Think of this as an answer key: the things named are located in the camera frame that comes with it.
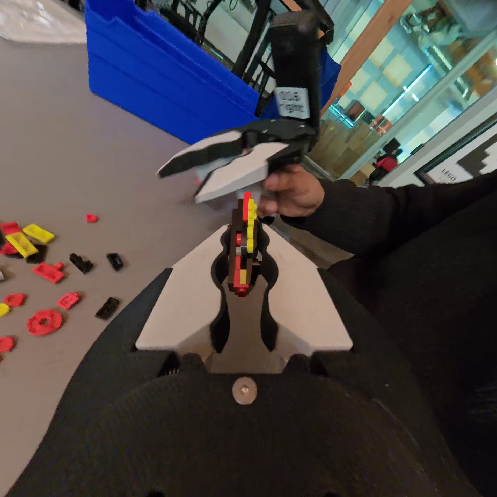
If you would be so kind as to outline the stack of cardboard boxes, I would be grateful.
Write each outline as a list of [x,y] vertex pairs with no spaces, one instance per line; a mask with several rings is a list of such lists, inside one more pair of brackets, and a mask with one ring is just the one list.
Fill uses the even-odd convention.
[[320,138],[308,156],[337,180],[378,138],[378,133],[363,121],[347,128],[343,122],[325,119],[320,124]]

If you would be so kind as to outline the black yellow red lego model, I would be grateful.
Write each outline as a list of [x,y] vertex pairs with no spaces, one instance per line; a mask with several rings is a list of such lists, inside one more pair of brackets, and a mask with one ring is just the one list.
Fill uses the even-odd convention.
[[232,213],[228,251],[228,288],[237,297],[249,295],[261,274],[257,205],[247,191]]

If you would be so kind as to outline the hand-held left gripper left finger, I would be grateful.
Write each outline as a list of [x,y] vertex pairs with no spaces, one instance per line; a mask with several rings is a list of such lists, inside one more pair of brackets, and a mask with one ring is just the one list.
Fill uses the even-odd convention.
[[173,265],[167,281],[135,342],[140,351],[195,353],[203,361],[227,344],[230,320],[226,293],[213,264],[225,247],[220,227]]

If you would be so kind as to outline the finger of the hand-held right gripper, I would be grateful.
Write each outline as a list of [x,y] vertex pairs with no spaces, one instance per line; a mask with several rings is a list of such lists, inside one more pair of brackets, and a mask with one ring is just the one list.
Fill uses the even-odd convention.
[[287,144],[264,143],[227,165],[211,171],[195,195],[196,204],[214,200],[255,183],[269,174],[269,160],[288,148]]
[[236,158],[244,148],[242,131],[229,130],[213,135],[178,152],[157,171],[157,176],[165,178],[221,159]]

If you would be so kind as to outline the red round lego plate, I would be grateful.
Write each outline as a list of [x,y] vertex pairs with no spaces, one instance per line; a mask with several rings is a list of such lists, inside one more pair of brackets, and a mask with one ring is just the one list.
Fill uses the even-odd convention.
[[56,310],[45,309],[35,313],[26,324],[27,331],[34,337],[45,337],[58,331],[63,325],[63,316]]

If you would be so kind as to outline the person's right forearm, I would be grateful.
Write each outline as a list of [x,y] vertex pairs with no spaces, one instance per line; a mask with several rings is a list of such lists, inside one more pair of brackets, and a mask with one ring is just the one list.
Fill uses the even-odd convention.
[[298,190],[278,194],[278,213],[291,226],[354,255],[387,252],[496,194],[496,172],[456,184],[359,188],[310,176],[321,202],[297,207]]

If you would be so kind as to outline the crinkled clear plastic sheet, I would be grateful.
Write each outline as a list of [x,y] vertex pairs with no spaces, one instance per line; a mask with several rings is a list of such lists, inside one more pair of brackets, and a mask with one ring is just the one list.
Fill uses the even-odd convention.
[[1,1],[1,38],[20,44],[84,45],[84,14],[68,1]]

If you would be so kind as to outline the person's right hand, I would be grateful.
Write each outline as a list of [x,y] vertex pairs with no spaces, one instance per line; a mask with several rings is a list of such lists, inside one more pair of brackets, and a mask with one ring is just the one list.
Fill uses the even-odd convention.
[[322,204],[323,186],[301,165],[288,165],[270,174],[263,182],[266,194],[258,202],[258,217],[280,215],[305,218]]

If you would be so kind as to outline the person's black sweater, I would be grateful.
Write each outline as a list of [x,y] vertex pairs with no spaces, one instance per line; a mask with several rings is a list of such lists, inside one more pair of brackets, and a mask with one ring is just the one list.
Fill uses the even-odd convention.
[[473,485],[496,496],[496,194],[330,273],[388,331]]

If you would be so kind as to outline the long black lego plate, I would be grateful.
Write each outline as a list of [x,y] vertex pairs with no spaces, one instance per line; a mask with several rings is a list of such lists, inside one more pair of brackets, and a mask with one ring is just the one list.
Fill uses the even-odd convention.
[[121,301],[115,297],[109,297],[104,304],[98,309],[95,317],[99,320],[110,320],[119,308]]

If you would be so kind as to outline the framed black white poster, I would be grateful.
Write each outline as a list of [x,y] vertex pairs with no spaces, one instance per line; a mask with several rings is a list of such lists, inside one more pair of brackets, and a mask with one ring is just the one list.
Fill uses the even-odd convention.
[[496,114],[413,174],[422,184],[457,184],[496,171]]

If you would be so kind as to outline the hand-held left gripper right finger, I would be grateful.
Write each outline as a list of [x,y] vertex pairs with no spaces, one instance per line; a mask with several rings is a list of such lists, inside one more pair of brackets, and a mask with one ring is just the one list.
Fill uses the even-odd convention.
[[259,231],[264,291],[260,331],[270,352],[288,361],[295,354],[350,351],[345,325],[320,269],[289,242],[262,225]]

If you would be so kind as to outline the pile of lego pieces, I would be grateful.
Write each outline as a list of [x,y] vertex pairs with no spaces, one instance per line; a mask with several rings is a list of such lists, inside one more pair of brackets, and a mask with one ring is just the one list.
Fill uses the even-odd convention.
[[1,255],[20,256],[27,264],[33,265],[31,271],[34,275],[52,284],[59,284],[65,278],[65,264],[45,262],[48,244],[55,239],[53,233],[36,224],[21,228],[10,222],[1,223],[1,234],[4,237]]

